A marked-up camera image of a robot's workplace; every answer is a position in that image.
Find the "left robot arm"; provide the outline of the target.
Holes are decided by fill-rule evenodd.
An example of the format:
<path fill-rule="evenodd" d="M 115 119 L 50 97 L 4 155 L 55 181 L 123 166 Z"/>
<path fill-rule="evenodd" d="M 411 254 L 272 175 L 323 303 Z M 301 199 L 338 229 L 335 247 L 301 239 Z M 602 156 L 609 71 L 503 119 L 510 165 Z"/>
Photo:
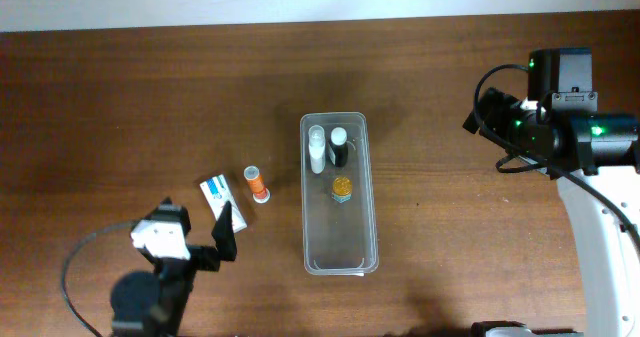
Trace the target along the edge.
<path fill-rule="evenodd" d="M 233 262 L 237 246 L 232 227 L 232 204 L 225 202 L 211 236 L 213 246 L 189 245 L 188 210 L 167 198 L 134 224 L 134 248 L 153 270 L 133 271 L 111 290 L 111 322 L 115 336 L 175 336 L 199 271 L 217 272 Z"/>

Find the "gold lid small jar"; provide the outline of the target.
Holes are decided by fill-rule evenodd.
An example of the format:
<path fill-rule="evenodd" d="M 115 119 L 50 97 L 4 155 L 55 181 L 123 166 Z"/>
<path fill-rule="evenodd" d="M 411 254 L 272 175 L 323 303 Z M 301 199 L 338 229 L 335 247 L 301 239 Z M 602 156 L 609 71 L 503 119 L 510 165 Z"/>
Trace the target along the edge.
<path fill-rule="evenodd" d="M 332 183 L 332 198 L 339 202 L 344 203 L 351 199 L 353 192 L 353 184 L 351 180 L 346 176 L 336 177 Z"/>

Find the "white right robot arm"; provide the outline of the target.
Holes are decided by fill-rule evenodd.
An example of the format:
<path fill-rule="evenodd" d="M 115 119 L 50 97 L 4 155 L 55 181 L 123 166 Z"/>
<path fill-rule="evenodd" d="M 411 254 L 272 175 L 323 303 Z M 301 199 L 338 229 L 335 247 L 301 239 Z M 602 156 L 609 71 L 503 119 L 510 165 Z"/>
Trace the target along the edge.
<path fill-rule="evenodd" d="M 478 83 L 463 127 L 502 148 L 503 174 L 555 181 L 584 291 L 587 336 L 639 333 L 639 121 L 601 113 L 587 47 L 538 49 L 518 99 Z"/>

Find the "orange tablet tube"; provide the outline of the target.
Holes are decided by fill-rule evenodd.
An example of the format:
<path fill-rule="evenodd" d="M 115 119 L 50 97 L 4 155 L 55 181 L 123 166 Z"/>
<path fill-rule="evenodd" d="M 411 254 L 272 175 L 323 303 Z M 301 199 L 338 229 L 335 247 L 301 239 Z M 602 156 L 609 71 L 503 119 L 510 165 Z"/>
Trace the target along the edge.
<path fill-rule="evenodd" d="M 254 201 L 259 204 L 268 202 L 271 194 L 264 183 L 259 168 L 254 165 L 247 166 L 244 169 L 243 175 L 252 193 Z"/>

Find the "white pump bottle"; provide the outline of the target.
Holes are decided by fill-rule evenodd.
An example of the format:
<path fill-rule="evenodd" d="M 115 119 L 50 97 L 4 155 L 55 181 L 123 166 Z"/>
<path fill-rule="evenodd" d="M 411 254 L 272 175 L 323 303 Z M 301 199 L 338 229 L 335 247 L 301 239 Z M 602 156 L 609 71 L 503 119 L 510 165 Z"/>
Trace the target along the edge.
<path fill-rule="evenodd" d="M 308 131 L 308 136 L 311 170 L 315 174 L 321 174 L 325 168 L 325 131 L 322 126 L 313 125 Z"/>

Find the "dark bottle white cap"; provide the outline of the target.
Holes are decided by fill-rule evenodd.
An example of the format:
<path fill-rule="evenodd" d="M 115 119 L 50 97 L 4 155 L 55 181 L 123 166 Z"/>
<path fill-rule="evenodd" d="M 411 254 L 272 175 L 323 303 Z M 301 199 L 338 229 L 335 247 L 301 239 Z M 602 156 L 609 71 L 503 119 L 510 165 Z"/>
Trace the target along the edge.
<path fill-rule="evenodd" d="M 335 167 L 342 168 L 348 161 L 347 132 L 342 127 L 331 131 L 329 157 Z"/>

